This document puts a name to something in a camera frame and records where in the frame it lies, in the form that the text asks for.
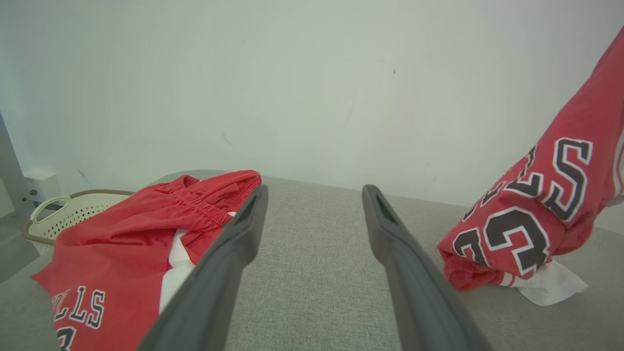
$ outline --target gray floor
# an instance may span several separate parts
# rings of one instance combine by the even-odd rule
[[[29,217],[30,213],[0,218],[0,284],[39,257],[35,247],[21,235]]]

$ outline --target basket handle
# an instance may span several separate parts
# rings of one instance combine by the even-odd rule
[[[37,206],[37,208],[35,209],[35,211],[32,212],[31,214],[31,221],[32,223],[41,223],[45,220],[47,220],[48,218],[52,217],[53,215],[59,213],[60,210],[62,210],[63,208],[65,208],[65,206],[69,205],[69,201],[72,198],[69,196],[57,196],[57,197],[53,197],[51,199],[47,199],[44,202],[41,203],[41,205]],[[42,220],[37,220],[37,216],[39,215],[39,213],[45,209],[49,204],[53,203],[53,202],[57,202],[59,200],[65,200],[65,204],[63,205],[63,207],[61,207],[59,210],[54,211],[51,215],[47,216],[46,218],[42,219]]]

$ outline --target red clothing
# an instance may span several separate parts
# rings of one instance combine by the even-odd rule
[[[624,188],[624,28],[592,75],[518,161],[440,241],[459,290],[528,279],[587,241]],[[505,285],[513,281],[505,280]]]
[[[253,171],[152,185],[67,228],[33,279],[52,296],[61,349],[134,350],[158,317],[173,235],[197,264],[261,183]]]

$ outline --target laundry basket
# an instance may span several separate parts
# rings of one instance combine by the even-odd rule
[[[40,254],[50,250],[63,229],[105,211],[110,206],[127,199],[133,192],[121,190],[87,190],[70,196],[53,197],[37,206],[24,224],[22,235],[30,240]],[[65,202],[51,215],[37,220],[43,209],[54,202]]]

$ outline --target white wall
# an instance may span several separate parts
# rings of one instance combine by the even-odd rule
[[[623,18],[622,0],[4,0],[0,109],[22,168],[67,193],[256,169],[468,205]]]

